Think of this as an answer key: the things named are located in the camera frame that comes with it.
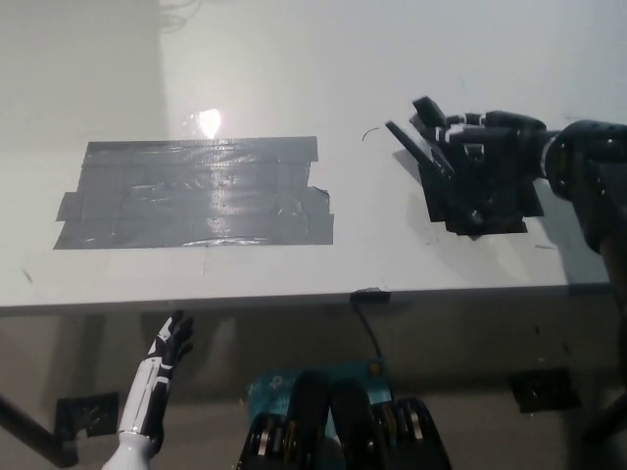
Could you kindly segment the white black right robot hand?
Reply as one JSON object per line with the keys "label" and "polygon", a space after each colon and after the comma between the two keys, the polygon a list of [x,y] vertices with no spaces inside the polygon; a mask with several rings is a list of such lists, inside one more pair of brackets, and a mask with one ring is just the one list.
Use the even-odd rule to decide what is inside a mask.
{"label": "white black right robot hand", "polygon": [[412,104],[410,123],[427,148],[399,140],[417,162],[434,221],[461,234],[522,232],[523,218],[543,213],[533,188],[543,122],[505,111],[447,116],[429,97]]}

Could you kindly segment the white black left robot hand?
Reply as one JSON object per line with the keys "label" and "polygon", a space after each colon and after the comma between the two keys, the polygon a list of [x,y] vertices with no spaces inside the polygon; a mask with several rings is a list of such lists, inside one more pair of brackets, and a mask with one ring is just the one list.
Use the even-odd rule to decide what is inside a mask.
{"label": "white black left robot hand", "polygon": [[194,319],[177,310],[163,324],[146,359],[157,370],[157,381],[168,384],[180,361],[192,351]]}

